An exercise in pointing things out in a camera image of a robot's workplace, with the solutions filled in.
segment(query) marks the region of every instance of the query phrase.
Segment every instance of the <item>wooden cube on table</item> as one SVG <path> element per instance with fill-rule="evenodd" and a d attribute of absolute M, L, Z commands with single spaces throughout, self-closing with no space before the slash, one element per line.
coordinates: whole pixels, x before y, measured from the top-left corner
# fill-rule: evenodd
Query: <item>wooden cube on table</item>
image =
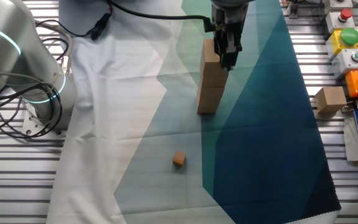
<path fill-rule="evenodd" d="M 347 105 L 341 86 L 322 87 L 314 96 L 319 114 L 333 114 Z"/>

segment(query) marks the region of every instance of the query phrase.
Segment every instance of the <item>dark blue fabric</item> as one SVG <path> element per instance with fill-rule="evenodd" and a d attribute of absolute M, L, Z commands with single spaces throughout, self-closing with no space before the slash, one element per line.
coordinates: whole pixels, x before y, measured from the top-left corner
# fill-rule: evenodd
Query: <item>dark blue fabric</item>
<path fill-rule="evenodd" d="M 282 14 L 264 41 L 216 143 L 213 197 L 236 223 L 281 224 L 339 210 Z"/>

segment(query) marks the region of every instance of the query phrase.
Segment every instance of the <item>black cable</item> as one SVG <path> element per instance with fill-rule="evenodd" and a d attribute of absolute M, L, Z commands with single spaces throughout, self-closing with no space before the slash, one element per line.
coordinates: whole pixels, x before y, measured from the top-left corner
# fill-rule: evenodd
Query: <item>black cable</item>
<path fill-rule="evenodd" d="M 9 119 L 9 120 L 7 120 L 7 121 L 5 121 L 2 125 L 0 125 L 0 129 L 1 128 L 3 128 L 3 127 L 5 127 L 7 124 L 9 124 L 11 121 L 13 121 L 13 119 L 16 117 L 16 115 L 19 113 L 19 110 L 20 110 L 20 105 L 21 105 L 21 98 L 19 98 L 19 102 L 18 102 L 18 104 L 17 104 L 17 108 L 16 108 L 16 110 L 15 110 L 15 113 L 12 115 L 12 117 Z"/>
<path fill-rule="evenodd" d="M 36 134 L 34 134 L 34 135 L 27 135 L 27 134 L 24 134 L 24 133 L 18 131 L 17 129 L 13 128 L 9 123 L 14 119 L 14 117 L 16 116 L 16 114 L 17 114 L 17 112 L 18 112 L 18 110 L 19 110 L 19 108 L 20 108 L 20 102 L 21 102 L 21 96 L 20 96 L 20 95 L 23 94 L 23 92 L 26 93 L 27 91 L 31 91 L 31 90 L 33 90 L 33 89 L 35 89 L 35 88 L 38 88 L 38 89 L 40 89 L 40 90 L 43 90 L 43 91 L 45 92 L 45 94 L 47 94 L 48 98 L 50 99 L 49 102 L 50 102 L 50 107 L 51 107 L 51 115 L 50 115 L 49 122 L 45 125 L 45 127 L 44 127 L 41 131 L 39 131 L 38 133 L 36 133 Z M 61 118 L 62 118 L 63 110 L 62 110 L 62 102 L 61 102 L 61 99 L 60 99 L 60 95 L 59 95 L 58 91 L 56 90 L 56 88 L 55 88 L 53 85 L 47 84 L 47 83 L 40 83 L 40 84 L 34 85 L 34 86 L 32 86 L 32 87 L 30 87 L 30 88 L 28 88 L 28 89 L 25 89 L 25 90 L 23 90 L 23 91 L 20 91 L 20 92 L 18 92 L 18 93 L 20 93 L 20 95 L 19 95 L 20 99 L 19 99 L 19 104 L 18 104 L 18 106 L 17 106 L 17 110 L 16 110 L 17 112 L 15 112 L 14 116 L 13 116 L 11 119 L 9 119 L 9 120 L 5 120 L 5 119 L 3 118 L 1 112 L 0 112 L 0 119 L 4 122 L 4 124 L 0 125 L 0 131 L 2 131 L 4 134 L 6 134 L 6 135 L 8 135 L 8 136 L 10 136 L 10 137 L 12 137 L 12 138 L 29 139 L 29 138 L 37 138 L 37 137 L 44 136 L 44 135 L 48 134 L 49 132 L 51 132 L 53 129 L 56 128 L 57 124 L 60 122 L 60 120 L 61 120 Z M 9 96 L 0 97 L 0 101 L 1 101 L 3 98 L 7 98 L 7 97 L 9 98 L 7 101 L 1 103 L 1 104 L 0 104 L 0 107 L 2 107 L 2 105 L 5 105 L 7 102 L 10 102 L 10 101 L 14 100 L 15 98 L 17 98 L 17 94 L 18 94 L 18 93 L 12 94 L 12 95 L 9 95 Z M 48 131 L 46 131 L 46 129 L 49 128 L 50 123 L 55 119 L 55 116 L 57 115 L 57 114 L 55 113 L 55 108 L 56 108 L 56 107 L 55 107 L 55 103 L 54 103 L 55 100 L 54 100 L 54 99 L 56 99 L 56 100 L 58 101 L 58 108 L 57 108 L 57 110 L 58 110 L 58 112 L 59 112 L 59 117 L 58 117 L 58 119 L 56 120 L 56 123 L 55 123 Z M 11 128 L 14 132 L 16 132 L 17 134 L 20 134 L 20 136 L 11 134 L 11 133 L 9 133 L 9 132 L 3 130 L 2 127 L 4 127 L 4 126 L 8 126 L 8 127 Z"/>
<path fill-rule="evenodd" d="M 61 22 L 55 20 L 55 19 L 47 19 L 45 21 L 42 21 L 40 23 L 38 23 L 37 25 L 35 25 L 36 27 L 42 25 L 43 23 L 46 22 L 57 22 L 60 27 L 62 27 L 63 29 L 65 29 L 69 34 L 75 36 L 75 37 L 87 37 L 87 36 L 91 36 L 92 40 L 96 40 L 99 38 L 99 36 L 102 34 L 103 30 L 106 28 L 107 23 L 112 15 L 112 5 L 109 3 L 110 5 L 110 13 L 105 13 L 103 15 L 103 17 L 96 22 L 96 24 L 94 25 L 94 27 L 92 29 L 90 29 L 86 34 L 75 34 L 72 31 L 70 31 L 69 29 L 67 29 Z"/>
<path fill-rule="evenodd" d="M 206 17 L 206 16 L 160 16 L 160 15 L 151 15 L 151 14 L 144 14 L 141 12 L 135 12 L 132 11 L 130 9 L 124 8 L 120 5 L 118 5 L 117 3 L 113 2 L 112 0 L 108 0 L 114 7 L 132 14 L 134 16 L 139 16 L 139 17 L 144 17 L 144 18 L 149 18 L 149 19 L 166 19 L 166 20 L 185 20 L 185 19 L 202 19 L 204 21 L 206 20 L 210 20 L 210 18 Z"/>
<path fill-rule="evenodd" d="M 53 95 L 50 94 L 50 90 L 44 88 L 43 91 L 48 94 L 48 97 L 49 97 L 50 99 L 53 98 Z M 17 134 L 20 134 L 20 136 L 15 136 L 15 135 L 13 135 L 13 134 L 11 134 L 11 133 L 6 132 L 6 131 L 3 130 L 3 129 L 0 129 L 0 130 L 1 130 L 4 134 L 6 134 L 6 135 L 8 135 L 8 136 L 10 136 L 10 137 L 12 137 L 12 138 L 17 138 L 17 139 L 37 138 L 37 137 L 44 136 L 44 135 L 48 134 L 49 132 L 51 132 L 53 129 L 56 128 L 56 126 L 57 126 L 57 124 L 60 122 L 60 120 L 61 120 L 61 118 L 62 118 L 62 114 L 63 114 L 62 102 L 60 101 L 60 96 L 58 95 L 58 92 L 57 92 L 57 90 L 56 90 L 55 88 L 52 90 L 52 92 L 55 94 L 56 99 L 57 99 L 58 102 L 59 102 L 59 117 L 58 117 L 56 123 L 55 123 L 48 131 L 45 131 L 45 130 L 49 127 L 50 122 L 47 123 L 47 124 L 45 125 L 45 127 L 44 127 L 41 131 L 39 131 L 38 133 L 36 133 L 36 134 L 34 134 L 34 135 L 24 134 L 24 133 L 18 131 L 17 129 L 13 128 L 13 127 L 12 127 L 11 125 L 9 125 L 9 124 L 7 124 L 7 126 L 10 127 L 10 128 L 11 128 L 14 132 L 16 132 Z M 50 100 L 49 102 L 50 102 L 50 104 L 51 104 L 51 117 L 50 117 L 50 121 L 52 121 L 52 120 L 55 118 L 55 115 L 54 115 L 55 107 L 54 107 L 53 100 Z M 1 112 L 0 112 L 0 118 L 4 121 L 4 118 L 2 117 Z"/>
<path fill-rule="evenodd" d="M 62 57 L 67 54 L 67 51 L 68 51 L 68 42 L 67 42 L 65 39 L 58 38 L 58 37 L 47 38 L 47 39 L 42 40 L 42 42 L 44 43 L 45 41 L 48 41 L 48 40 L 59 40 L 60 42 L 63 42 L 63 43 L 66 44 L 66 49 L 63 51 L 63 53 L 62 53 L 56 60 L 62 59 Z"/>
<path fill-rule="evenodd" d="M 63 29 L 65 29 L 69 34 L 74 35 L 76 37 L 86 37 L 88 35 L 90 35 L 95 29 L 96 27 L 92 28 L 91 30 L 89 30 L 86 34 L 75 34 L 72 31 L 68 30 L 65 26 L 63 26 L 63 24 L 55 19 L 47 19 L 45 21 L 42 21 L 40 23 L 38 23 L 37 25 L 35 25 L 36 27 L 41 26 L 43 23 L 46 22 L 57 22 Z"/>
<path fill-rule="evenodd" d="M 34 90 L 34 89 L 40 88 L 40 87 L 42 87 L 43 85 L 46 85 L 46 84 L 45 84 L 45 83 L 35 84 L 34 86 L 28 87 L 28 88 L 26 88 L 25 90 L 18 91 L 18 92 L 14 93 L 14 94 L 11 94 L 11 95 L 9 95 L 9 96 L 0 96 L 0 101 L 1 101 L 1 100 L 11 99 L 11 98 L 17 98 L 18 96 L 21 96 L 21 95 L 23 95 L 24 93 L 27 93 L 27 92 L 30 91 L 30 90 Z"/>
<path fill-rule="evenodd" d="M 135 12 L 130 9 L 124 8 L 117 3 L 113 2 L 112 0 L 108 0 L 114 7 L 132 14 L 134 16 L 144 17 L 148 19 L 166 19 L 166 20 L 186 20 L 186 19 L 202 19 L 204 21 L 204 30 L 205 32 L 211 32 L 215 30 L 214 25 L 211 23 L 211 19 L 206 16 L 160 16 L 160 15 L 151 15 L 151 14 L 145 14 L 141 12 Z"/>

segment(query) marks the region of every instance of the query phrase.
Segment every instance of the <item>blue led ring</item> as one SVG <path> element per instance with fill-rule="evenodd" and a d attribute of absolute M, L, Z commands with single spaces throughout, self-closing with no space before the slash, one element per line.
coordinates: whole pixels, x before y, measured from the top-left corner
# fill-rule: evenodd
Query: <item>blue led ring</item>
<path fill-rule="evenodd" d="M 13 45 L 13 47 L 16 48 L 16 50 L 17 50 L 18 53 L 19 53 L 19 56 L 22 54 L 22 51 L 20 50 L 20 47 L 19 47 L 10 37 L 8 37 L 6 34 L 4 34 L 4 33 L 1 32 L 1 31 L 0 31 L 0 36 L 3 37 L 3 38 L 5 38 L 7 41 L 9 41 L 9 42 Z"/>
<path fill-rule="evenodd" d="M 29 101 L 27 100 L 29 103 L 46 103 L 46 102 L 49 102 L 50 100 L 54 99 L 58 94 L 60 94 L 63 90 L 63 88 L 65 87 L 65 84 L 66 84 L 66 76 L 64 76 L 64 79 L 63 79 L 63 85 L 62 87 L 60 88 L 60 90 L 58 91 L 58 93 L 56 95 L 54 95 L 53 97 L 51 97 L 50 99 L 47 99 L 47 100 L 44 100 L 44 101 L 38 101 L 38 102 L 34 102 L 34 101 Z"/>

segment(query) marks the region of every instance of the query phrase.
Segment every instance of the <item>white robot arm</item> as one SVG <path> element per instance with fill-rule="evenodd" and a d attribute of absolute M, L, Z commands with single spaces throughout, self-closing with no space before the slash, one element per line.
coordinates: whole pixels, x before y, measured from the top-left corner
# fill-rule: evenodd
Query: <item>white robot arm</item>
<path fill-rule="evenodd" d="M 0 0 L 0 89 L 5 85 L 21 91 L 36 84 L 34 79 L 4 73 L 17 73 L 53 85 L 61 99 L 62 118 L 56 129 L 67 129 L 76 100 L 76 86 L 63 72 L 37 35 L 34 18 L 21 0 Z M 22 95 L 41 122 L 50 117 L 50 99 L 42 90 Z"/>

